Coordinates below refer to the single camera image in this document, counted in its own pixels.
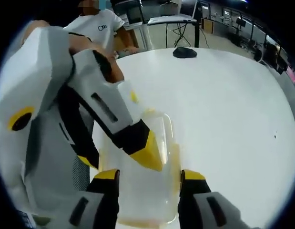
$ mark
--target yellow circle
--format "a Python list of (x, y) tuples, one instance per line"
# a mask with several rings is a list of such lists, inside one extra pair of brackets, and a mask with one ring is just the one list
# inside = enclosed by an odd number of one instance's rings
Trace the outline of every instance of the yellow circle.
[(17, 122), (17, 120), (19, 118), (21, 118), (22, 116), (24, 116), (27, 113), (33, 113), (34, 112), (34, 107), (32, 106), (27, 106), (25, 108), (20, 109), (18, 112), (16, 112), (9, 120), (9, 124), (8, 124), (8, 129), (12, 130), (14, 124)]

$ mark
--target white t-shirt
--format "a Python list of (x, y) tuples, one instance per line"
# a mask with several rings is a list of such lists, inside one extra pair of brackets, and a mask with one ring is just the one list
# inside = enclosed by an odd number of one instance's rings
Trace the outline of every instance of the white t-shirt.
[(101, 44), (108, 53), (113, 53), (114, 32), (124, 23), (114, 12), (105, 9), (97, 15), (80, 16), (64, 29), (85, 35), (93, 42)]

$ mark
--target black mouse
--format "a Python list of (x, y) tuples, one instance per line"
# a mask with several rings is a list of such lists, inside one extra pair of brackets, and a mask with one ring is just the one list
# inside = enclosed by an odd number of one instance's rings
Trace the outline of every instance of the black mouse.
[(173, 51), (173, 56), (177, 58), (193, 58), (197, 53), (193, 49), (178, 47)]

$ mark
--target white desk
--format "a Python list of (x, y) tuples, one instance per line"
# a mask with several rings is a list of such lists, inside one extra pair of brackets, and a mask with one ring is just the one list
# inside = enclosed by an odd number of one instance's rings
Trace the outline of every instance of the white desk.
[(245, 223), (264, 228), (295, 179), (295, 121), (282, 89), (245, 57), (195, 49), (196, 58), (177, 59), (173, 50), (138, 53), (118, 65), (145, 106), (170, 116), (182, 168), (204, 174)]
[(172, 15), (172, 16), (161, 16), (156, 18), (150, 18), (147, 25), (159, 25), (159, 24), (195, 24), (197, 20), (191, 18), (188, 15)]

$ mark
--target plastic box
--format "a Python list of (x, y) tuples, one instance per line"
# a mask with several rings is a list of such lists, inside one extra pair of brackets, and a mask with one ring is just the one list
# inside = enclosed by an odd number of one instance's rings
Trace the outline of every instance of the plastic box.
[(137, 228), (164, 226), (176, 218), (180, 188), (179, 147), (173, 140), (170, 118), (148, 111), (142, 119), (154, 131), (163, 170), (153, 171), (139, 165), (104, 135), (100, 151), (102, 171), (120, 170), (118, 223)]

